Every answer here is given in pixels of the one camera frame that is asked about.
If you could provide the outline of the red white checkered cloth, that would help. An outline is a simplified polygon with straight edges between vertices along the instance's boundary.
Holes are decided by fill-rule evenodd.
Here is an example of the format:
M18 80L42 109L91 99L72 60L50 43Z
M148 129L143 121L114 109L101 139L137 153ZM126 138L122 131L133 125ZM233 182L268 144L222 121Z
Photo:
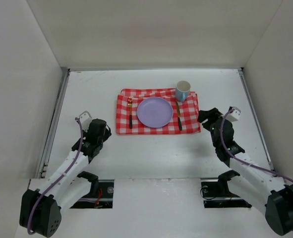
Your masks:
M173 118L167 125L161 128L147 127L143 125L137 117L136 111L138 105L144 99L150 97L160 97L167 100L174 110ZM129 128L128 98L132 99L132 129ZM179 102L179 109L182 131L180 131L178 127L174 88L122 89L121 93L117 96L116 133L119 135L199 133L201 129L200 123L197 121L199 112L197 94L191 91L184 102Z

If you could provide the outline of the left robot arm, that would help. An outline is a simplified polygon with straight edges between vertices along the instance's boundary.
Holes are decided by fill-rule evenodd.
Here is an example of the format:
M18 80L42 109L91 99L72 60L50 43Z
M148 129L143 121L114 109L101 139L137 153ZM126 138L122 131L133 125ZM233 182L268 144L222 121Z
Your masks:
M111 136L106 121L92 119L81 122L80 138L72 146L60 167L38 188L27 189L22 196L19 224L29 235L50 238L58 229L63 214L86 196L95 197L95 205L103 195L97 175L85 171Z

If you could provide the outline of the gold knife dark handle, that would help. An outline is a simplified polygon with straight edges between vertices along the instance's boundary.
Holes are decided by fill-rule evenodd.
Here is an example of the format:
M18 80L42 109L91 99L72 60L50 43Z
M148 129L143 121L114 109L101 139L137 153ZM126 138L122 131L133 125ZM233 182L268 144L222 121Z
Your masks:
M178 127L179 127L179 130L182 131L182 124L181 124L181 119L180 119L180 109L179 109L179 104L177 101L176 101L176 111L177 111Z

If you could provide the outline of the light blue mug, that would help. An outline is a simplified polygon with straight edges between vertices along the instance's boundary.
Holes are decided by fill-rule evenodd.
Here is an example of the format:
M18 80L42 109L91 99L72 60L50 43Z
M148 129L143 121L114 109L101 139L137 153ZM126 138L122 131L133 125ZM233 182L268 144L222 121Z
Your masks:
M184 102L190 93L191 85L187 81L179 81L176 84L175 98L179 102Z

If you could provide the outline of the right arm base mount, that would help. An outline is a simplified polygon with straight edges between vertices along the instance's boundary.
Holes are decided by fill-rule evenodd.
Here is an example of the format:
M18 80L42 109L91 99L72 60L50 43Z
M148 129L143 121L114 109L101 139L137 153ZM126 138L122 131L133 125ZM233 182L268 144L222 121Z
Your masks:
M230 170L214 179L201 181L200 195L204 208L251 208L252 205L229 191L228 182L239 173Z

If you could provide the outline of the gold fork dark handle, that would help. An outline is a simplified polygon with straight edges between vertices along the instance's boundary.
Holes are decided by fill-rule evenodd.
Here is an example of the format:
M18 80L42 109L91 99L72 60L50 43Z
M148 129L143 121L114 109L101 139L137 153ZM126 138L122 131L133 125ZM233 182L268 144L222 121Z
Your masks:
M129 107L129 128L132 129L132 99L128 98L128 107Z

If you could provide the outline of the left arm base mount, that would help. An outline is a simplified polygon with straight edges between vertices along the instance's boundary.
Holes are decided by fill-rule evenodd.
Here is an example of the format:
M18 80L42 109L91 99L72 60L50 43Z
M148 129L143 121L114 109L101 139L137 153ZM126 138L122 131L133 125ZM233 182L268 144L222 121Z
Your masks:
M81 182L88 182L90 189L71 209L112 209L114 180L100 180L97 175L89 172L81 172L77 178Z

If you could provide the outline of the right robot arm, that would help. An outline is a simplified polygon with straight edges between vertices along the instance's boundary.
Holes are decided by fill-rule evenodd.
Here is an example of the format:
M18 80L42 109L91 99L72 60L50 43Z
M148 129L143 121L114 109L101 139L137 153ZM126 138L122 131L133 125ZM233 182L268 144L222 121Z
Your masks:
M258 166L234 141L232 122L240 114L236 107L225 114L217 108L199 111L198 122L210 132L218 159L230 169L218 181L223 192L244 199L265 217L272 231L284 236L293 232L293 179Z

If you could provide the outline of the purple plastic plate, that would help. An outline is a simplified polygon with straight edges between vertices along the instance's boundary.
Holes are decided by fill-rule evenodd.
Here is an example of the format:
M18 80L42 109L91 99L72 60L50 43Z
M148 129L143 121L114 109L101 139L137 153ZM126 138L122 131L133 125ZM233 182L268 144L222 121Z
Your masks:
M160 128L167 125L173 117L171 104L160 97L144 99L136 111L139 121L150 128Z

